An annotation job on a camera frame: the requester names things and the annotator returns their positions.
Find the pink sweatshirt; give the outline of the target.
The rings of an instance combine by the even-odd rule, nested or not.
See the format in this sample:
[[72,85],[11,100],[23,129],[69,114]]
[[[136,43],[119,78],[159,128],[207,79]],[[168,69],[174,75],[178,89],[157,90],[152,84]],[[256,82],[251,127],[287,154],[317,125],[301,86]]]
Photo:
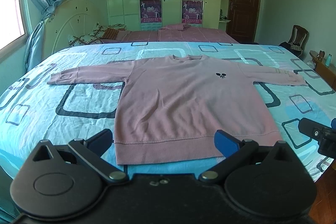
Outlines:
[[92,65],[51,76],[51,85],[124,83],[114,121],[119,165],[220,156],[214,134],[273,145],[281,134],[255,83],[304,86],[278,68],[202,56]]

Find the wooden side table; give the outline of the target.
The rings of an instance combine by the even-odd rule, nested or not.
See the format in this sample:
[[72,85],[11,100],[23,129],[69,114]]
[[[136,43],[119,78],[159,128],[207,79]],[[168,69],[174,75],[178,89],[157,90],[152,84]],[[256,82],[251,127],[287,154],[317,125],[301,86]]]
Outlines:
[[321,76],[327,84],[335,90],[335,66],[330,64],[328,67],[325,65],[325,60],[318,59],[318,53],[316,51],[310,51],[310,56],[315,65],[315,72]]

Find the teal bottle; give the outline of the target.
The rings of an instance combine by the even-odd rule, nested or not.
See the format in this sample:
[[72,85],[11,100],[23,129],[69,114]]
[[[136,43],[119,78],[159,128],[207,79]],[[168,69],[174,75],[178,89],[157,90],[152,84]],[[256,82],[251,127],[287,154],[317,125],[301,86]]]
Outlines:
[[326,67],[329,67],[329,66],[330,66],[331,58],[332,58],[332,55],[331,55],[331,54],[328,54],[328,56],[327,56],[327,58],[326,58],[326,61],[325,61],[325,66],[326,66]]

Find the wooden chair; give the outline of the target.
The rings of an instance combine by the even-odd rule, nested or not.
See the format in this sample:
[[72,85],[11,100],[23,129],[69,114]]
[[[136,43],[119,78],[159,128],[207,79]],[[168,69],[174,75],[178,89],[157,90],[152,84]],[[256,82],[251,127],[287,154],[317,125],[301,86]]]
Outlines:
[[279,46],[290,51],[297,57],[300,57],[303,53],[305,44],[309,38],[309,31],[302,26],[294,25],[291,37],[288,42],[282,42]]

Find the white patterned pillow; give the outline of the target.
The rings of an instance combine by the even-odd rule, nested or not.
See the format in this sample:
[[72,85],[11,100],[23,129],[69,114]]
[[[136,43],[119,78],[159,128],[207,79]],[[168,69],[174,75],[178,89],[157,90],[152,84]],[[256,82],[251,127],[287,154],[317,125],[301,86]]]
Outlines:
[[102,37],[108,28],[109,26],[97,23],[89,34],[82,36],[69,35],[68,44],[70,47],[103,44]]

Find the orange striped pillow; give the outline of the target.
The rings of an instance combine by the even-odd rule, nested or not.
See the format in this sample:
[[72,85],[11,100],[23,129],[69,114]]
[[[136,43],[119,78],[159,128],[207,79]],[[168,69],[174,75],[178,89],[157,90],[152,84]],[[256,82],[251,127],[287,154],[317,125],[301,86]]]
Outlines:
[[107,28],[101,38],[104,40],[115,40],[118,36],[118,33],[118,29]]

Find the pink checked bed cover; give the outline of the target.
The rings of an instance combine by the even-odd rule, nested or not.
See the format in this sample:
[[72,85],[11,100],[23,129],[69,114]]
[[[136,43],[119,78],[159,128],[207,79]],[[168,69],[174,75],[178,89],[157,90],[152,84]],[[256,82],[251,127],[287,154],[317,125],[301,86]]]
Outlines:
[[214,28],[190,27],[185,31],[127,31],[119,30],[115,40],[109,43],[125,42],[206,42],[238,44],[225,31]]

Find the folded pink blanket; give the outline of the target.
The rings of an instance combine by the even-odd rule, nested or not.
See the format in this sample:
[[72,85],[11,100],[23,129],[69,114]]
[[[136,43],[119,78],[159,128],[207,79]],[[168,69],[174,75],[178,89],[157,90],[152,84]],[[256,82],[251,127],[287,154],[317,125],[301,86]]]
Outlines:
[[160,31],[165,31],[165,30],[169,30],[169,31],[185,31],[188,28],[190,28],[191,26],[187,23],[179,23],[179,24],[169,24],[167,26],[164,26],[162,28],[160,28]]

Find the white arched headboard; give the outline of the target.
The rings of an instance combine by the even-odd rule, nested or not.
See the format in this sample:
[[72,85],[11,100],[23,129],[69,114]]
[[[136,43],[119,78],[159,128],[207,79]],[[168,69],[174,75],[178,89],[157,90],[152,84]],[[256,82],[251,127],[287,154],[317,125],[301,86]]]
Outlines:
[[68,48],[69,36],[80,37],[90,33],[101,23],[98,8],[89,0],[66,0],[45,20],[42,60]]

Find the lower right poster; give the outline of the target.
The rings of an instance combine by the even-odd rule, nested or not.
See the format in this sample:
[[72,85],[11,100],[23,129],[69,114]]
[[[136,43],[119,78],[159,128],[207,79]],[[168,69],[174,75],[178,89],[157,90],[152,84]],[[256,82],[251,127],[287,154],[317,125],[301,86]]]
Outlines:
[[182,1],[182,23],[202,25],[203,1]]

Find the poster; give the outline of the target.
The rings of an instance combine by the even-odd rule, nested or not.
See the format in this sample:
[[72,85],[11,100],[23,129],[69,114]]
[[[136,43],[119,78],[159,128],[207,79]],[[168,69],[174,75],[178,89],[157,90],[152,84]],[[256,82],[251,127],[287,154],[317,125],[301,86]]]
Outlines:
[[203,1],[182,1],[182,23],[202,25]]
[[141,23],[161,23],[161,0],[140,0]]

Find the lower left poster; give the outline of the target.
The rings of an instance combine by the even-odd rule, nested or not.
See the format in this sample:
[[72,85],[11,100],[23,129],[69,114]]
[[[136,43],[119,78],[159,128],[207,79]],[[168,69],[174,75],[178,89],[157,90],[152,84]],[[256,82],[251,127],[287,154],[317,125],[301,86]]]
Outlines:
[[141,23],[161,23],[161,0],[140,0]]

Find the brown wooden door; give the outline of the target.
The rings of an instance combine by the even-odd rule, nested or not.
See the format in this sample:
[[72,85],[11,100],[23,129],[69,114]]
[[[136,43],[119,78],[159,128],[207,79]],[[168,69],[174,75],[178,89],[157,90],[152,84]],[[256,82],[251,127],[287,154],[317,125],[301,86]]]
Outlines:
[[254,44],[260,0],[230,0],[226,33],[241,44]]

